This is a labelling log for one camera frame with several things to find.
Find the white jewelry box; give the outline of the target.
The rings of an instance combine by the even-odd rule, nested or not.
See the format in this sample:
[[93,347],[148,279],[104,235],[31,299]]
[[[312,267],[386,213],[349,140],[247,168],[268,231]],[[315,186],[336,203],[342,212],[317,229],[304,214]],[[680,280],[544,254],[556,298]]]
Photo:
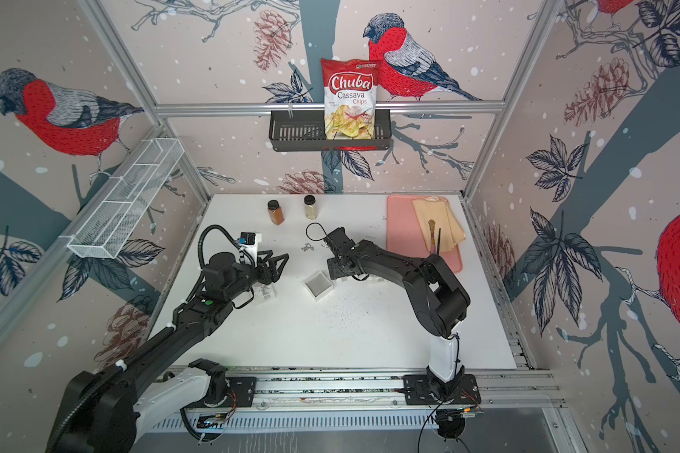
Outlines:
[[306,291],[311,294],[313,300],[319,302],[334,291],[334,285],[325,272],[317,271],[302,281]]
[[264,285],[257,283],[252,286],[252,289],[254,291],[253,303],[255,305],[261,305],[266,302],[270,302],[277,297],[273,284]]

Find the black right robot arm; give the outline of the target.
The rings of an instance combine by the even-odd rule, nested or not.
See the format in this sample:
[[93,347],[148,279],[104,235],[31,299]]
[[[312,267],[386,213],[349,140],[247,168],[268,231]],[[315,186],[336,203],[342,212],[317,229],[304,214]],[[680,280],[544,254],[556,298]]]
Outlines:
[[437,400],[449,400],[460,390],[465,373],[454,329],[467,317],[470,296],[445,260],[438,254],[402,256],[368,240],[356,243],[343,228],[322,241],[334,254],[327,260],[332,280],[379,277],[404,288],[417,322],[438,339],[426,367],[430,391]]

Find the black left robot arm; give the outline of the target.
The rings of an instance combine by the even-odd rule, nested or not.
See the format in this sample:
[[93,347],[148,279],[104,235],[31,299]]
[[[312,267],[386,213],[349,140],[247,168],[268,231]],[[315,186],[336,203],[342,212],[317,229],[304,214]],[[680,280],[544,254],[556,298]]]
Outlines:
[[204,254],[211,225],[200,233],[196,253],[200,274],[170,322],[132,354],[98,373],[81,372],[67,385],[49,435],[48,452],[128,452],[137,440],[168,415],[217,393],[224,369],[199,361],[162,384],[155,381],[178,358],[212,335],[238,310],[236,298],[251,294],[255,284],[281,278],[288,254],[270,250],[250,254],[241,240],[230,238],[232,252]]

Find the orange spice jar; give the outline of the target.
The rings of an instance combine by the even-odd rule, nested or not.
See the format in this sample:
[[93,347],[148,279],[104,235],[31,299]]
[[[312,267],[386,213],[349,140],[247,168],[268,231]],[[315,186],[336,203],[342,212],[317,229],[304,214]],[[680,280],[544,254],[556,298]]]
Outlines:
[[267,202],[267,210],[271,222],[279,226],[284,222],[283,210],[278,200],[272,199]]

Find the pale spice jar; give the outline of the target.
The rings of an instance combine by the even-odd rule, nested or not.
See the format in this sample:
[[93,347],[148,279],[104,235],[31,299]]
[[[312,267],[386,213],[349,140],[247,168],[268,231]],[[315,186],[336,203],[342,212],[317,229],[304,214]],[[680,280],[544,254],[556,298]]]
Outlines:
[[303,198],[304,213],[308,220],[314,221],[317,219],[317,199],[311,194],[307,194]]

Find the pink plastic tray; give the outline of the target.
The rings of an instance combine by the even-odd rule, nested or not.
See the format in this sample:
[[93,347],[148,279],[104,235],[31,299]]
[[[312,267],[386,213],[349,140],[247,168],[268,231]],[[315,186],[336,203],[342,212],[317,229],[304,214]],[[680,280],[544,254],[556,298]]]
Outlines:
[[[412,206],[413,199],[422,197],[433,196],[393,194],[387,198],[387,250],[411,258],[425,259],[431,255],[426,249],[419,221]],[[440,253],[441,258],[455,274],[463,269],[459,245],[460,243],[451,252]]]

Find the iridescent purple spoon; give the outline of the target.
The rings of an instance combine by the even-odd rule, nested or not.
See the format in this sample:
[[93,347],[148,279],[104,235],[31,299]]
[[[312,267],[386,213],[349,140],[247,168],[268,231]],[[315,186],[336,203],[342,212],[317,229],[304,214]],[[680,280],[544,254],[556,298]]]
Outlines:
[[429,232],[430,232],[430,253],[436,254],[437,253],[436,221],[434,221],[434,219],[430,219],[429,222],[428,222],[428,226],[429,226]]

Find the beige folded cloth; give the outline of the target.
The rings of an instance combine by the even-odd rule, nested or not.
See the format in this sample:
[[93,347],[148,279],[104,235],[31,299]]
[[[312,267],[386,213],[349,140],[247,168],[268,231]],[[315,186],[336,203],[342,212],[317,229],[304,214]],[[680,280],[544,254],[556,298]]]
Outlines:
[[414,213],[419,221],[419,227],[426,249],[430,252],[430,232],[428,222],[436,221],[436,233],[442,228],[441,252],[451,252],[462,241],[467,239],[466,232],[456,218],[449,200],[444,197],[422,197],[412,200]]

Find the Chuba cassava chips bag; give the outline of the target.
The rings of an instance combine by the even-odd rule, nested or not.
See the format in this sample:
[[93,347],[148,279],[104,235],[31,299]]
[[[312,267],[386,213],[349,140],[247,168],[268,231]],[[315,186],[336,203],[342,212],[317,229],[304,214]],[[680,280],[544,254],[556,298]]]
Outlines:
[[327,139],[375,138],[379,67],[377,60],[321,60]]

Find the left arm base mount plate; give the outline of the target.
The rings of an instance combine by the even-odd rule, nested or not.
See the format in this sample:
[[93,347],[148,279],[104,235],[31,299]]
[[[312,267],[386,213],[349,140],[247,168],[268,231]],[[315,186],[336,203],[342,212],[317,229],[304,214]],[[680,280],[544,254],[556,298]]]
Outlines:
[[215,404],[221,408],[250,408],[255,396],[256,377],[226,377],[219,387]]

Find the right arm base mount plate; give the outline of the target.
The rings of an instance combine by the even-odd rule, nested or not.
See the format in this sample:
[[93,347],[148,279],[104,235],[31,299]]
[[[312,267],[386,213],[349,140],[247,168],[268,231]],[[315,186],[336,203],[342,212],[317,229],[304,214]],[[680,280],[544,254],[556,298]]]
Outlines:
[[449,382],[430,375],[405,375],[402,393],[408,406],[454,404],[478,406],[481,395],[474,375],[463,374]]

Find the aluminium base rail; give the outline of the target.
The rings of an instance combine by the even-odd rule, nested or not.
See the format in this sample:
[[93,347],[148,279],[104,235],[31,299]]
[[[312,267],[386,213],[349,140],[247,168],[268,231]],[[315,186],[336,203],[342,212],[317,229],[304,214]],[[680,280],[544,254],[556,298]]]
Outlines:
[[[554,408],[566,402],[548,372],[471,370],[482,402],[475,407],[439,403],[408,406],[402,393],[405,375],[425,375],[410,370],[354,371],[233,370],[223,379],[212,379],[198,368],[175,369],[171,379],[154,379],[140,394],[136,411],[149,410],[165,419],[185,409],[188,413],[298,413],[299,411],[410,411],[420,408],[453,408],[473,413],[490,409]],[[219,387],[229,377],[255,377],[255,396],[250,408],[228,409],[215,404]]]

